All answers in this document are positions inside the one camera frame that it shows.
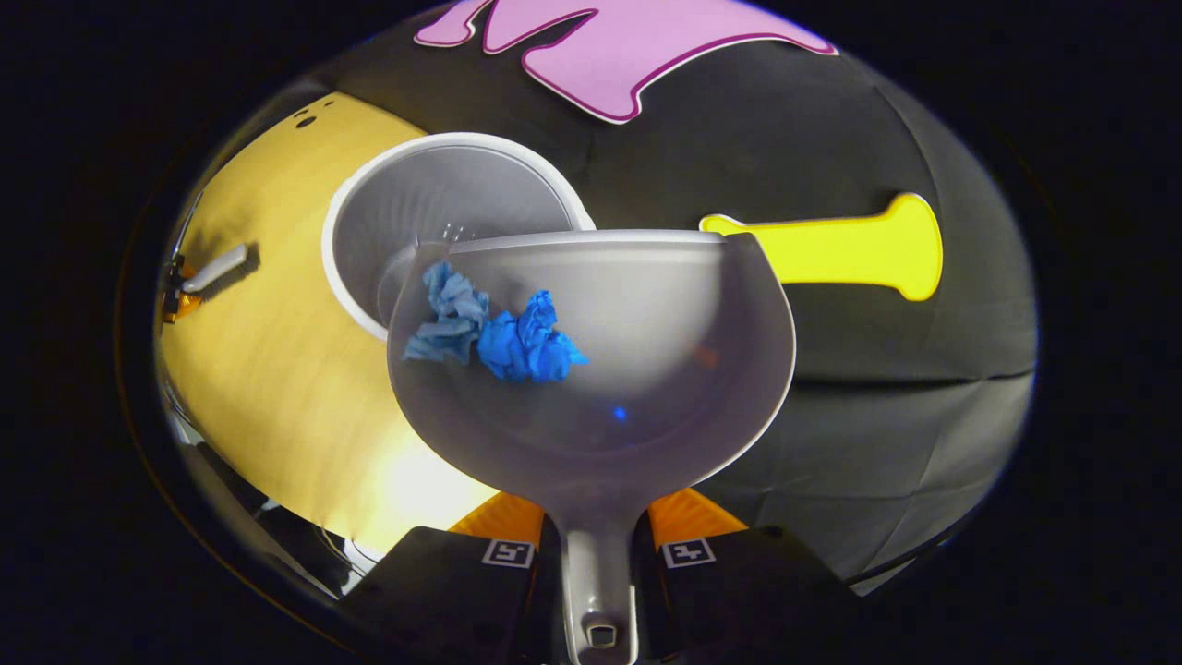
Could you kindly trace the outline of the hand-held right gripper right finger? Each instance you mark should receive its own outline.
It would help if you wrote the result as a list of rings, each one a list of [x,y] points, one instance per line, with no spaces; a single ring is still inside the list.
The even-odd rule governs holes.
[[[702,493],[652,502],[641,547],[643,664],[840,664],[860,596],[784,526]]]

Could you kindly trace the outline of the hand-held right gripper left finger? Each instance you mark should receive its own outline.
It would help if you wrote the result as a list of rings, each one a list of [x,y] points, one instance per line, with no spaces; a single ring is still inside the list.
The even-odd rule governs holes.
[[[539,506],[499,493],[414,527],[337,607],[368,664],[561,664],[557,554]]]

